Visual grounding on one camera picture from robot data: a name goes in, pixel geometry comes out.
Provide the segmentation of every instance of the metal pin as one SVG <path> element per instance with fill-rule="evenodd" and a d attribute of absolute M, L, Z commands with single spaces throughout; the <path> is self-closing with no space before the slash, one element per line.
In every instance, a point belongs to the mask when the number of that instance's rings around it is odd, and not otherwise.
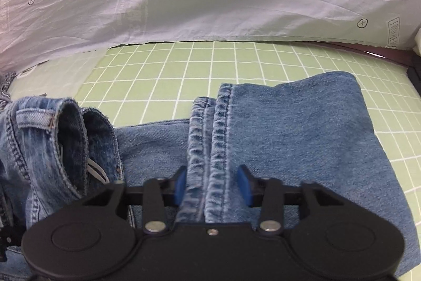
<path fill-rule="evenodd" d="M 209 229 L 207 233 L 209 236 L 216 236 L 217 234 L 219 234 L 219 231 L 216 229 Z"/>
<path fill-rule="evenodd" d="M 275 220 L 265 220 L 260 223 L 260 228 L 266 232 L 275 232 L 281 228 L 281 223 Z"/>
<path fill-rule="evenodd" d="M 165 230 L 167 226 L 163 221 L 152 220 L 145 224 L 145 229 L 152 233 L 157 233 Z"/>

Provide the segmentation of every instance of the jeans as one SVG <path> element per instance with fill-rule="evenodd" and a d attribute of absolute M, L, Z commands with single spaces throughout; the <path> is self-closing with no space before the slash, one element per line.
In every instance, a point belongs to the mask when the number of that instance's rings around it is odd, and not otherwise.
<path fill-rule="evenodd" d="M 196 99 L 188 120 L 113 128 L 98 110 L 71 99 L 26 97 L 0 113 L 0 216 L 24 225 L 57 211 L 102 183 L 87 172 L 95 161 L 110 182 L 140 185 L 187 165 L 187 188 L 169 222 L 250 221 L 236 182 L 246 164 L 254 175 L 285 184 L 315 181 L 395 224 L 405 238 L 400 276 L 420 263 L 412 215 L 382 150 L 359 85 L 344 72 L 282 84 L 222 84 L 218 97 Z M 140 226 L 141 209 L 128 209 Z M 287 206 L 286 226 L 298 221 Z M 23 280 L 30 270 L 9 247 L 0 279 Z"/>

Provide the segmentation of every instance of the green grid tablecloth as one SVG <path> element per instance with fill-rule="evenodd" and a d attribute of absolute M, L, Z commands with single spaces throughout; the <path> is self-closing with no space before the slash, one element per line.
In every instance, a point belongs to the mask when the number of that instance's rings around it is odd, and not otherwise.
<path fill-rule="evenodd" d="M 421 98 L 405 68 L 304 44 L 177 42 L 112 48 L 76 95 L 115 126 L 188 118 L 197 96 L 221 83 L 275 86 L 327 71 L 357 78 L 375 133 L 406 194 L 421 240 Z M 421 267 L 401 278 L 421 280 Z"/>

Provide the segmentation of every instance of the green tile pattern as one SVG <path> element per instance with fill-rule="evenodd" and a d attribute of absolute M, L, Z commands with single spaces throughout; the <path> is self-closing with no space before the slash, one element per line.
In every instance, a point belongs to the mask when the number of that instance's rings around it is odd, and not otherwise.
<path fill-rule="evenodd" d="M 357 78 L 375 133 L 406 194 L 421 238 L 421 98 L 401 66 L 301 43 L 177 42 L 112 48 L 76 100 L 115 126 L 187 118 L 223 82 L 275 86 L 327 71 Z M 421 267 L 401 278 L 421 280 Z"/>

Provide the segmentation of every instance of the screw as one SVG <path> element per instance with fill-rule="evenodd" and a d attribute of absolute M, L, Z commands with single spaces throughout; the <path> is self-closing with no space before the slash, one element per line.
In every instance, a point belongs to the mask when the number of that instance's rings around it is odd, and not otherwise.
<path fill-rule="evenodd" d="M 216 236 L 217 234 L 219 234 L 219 231 L 216 229 L 209 229 L 207 233 L 209 236 Z"/>
<path fill-rule="evenodd" d="M 281 228 L 281 224 L 275 220 L 265 220 L 260 223 L 260 228 L 266 232 L 275 232 Z"/>
<path fill-rule="evenodd" d="M 165 230 L 167 226 L 164 222 L 159 220 L 152 220 L 145 224 L 145 229 L 151 233 L 157 233 Z"/>

